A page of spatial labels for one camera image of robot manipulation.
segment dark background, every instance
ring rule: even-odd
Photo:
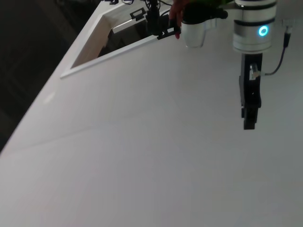
[[[0,152],[99,2],[0,1]]]

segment blue led ring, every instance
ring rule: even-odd
[[[259,35],[260,36],[266,36],[268,34],[268,26],[262,26],[259,29]]]

